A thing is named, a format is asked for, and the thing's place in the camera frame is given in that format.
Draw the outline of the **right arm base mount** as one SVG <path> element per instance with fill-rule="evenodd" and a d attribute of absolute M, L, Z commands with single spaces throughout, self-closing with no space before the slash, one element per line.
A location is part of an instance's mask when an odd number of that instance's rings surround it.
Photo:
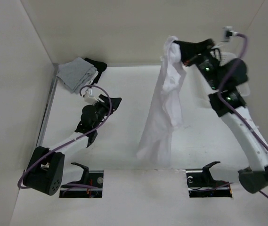
<path fill-rule="evenodd" d="M 190 198 L 232 198 L 231 184 L 224 180 L 215 180 L 210 172 L 211 167 L 219 164 L 213 161 L 201 169 L 187 169 L 187 187 Z"/>

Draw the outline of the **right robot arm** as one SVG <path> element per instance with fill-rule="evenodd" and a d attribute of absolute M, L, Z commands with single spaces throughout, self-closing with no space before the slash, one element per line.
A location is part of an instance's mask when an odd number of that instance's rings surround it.
<path fill-rule="evenodd" d="M 222 52 L 212 39 L 199 43 L 175 41 L 184 66 L 195 65 L 214 93 L 212 109 L 228 126 L 249 167 L 238 171 L 242 187 L 251 194 L 268 186 L 268 144 L 251 118 L 238 87 L 248 81 L 246 63 L 233 53 Z"/>

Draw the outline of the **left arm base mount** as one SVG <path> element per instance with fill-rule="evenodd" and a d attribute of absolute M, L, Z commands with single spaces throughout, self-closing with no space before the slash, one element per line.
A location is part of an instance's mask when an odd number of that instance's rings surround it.
<path fill-rule="evenodd" d="M 60 198 L 102 198 L 104 171 L 89 170 L 85 165 L 72 162 L 63 173 Z"/>

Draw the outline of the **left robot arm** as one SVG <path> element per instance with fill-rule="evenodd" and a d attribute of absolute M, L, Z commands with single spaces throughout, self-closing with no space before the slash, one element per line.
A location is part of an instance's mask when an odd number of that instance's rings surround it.
<path fill-rule="evenodd" d="M 87 105 L 82 109 L 80 122 L 74 131 L 75 137 L 53 150 L 43 146 L 36 147 L 27 169 L 18 181 L 19 188 L 54 195 L 62 184 L 65 162 L 63 152 L 77 141 L 83 141 L 86 148 L 91 146 L 98 135 L 97 129 L 118 109 L 122 101 L 120 97 L 104 95 L 96 98 L 85 94 L 83 97 Z"/>

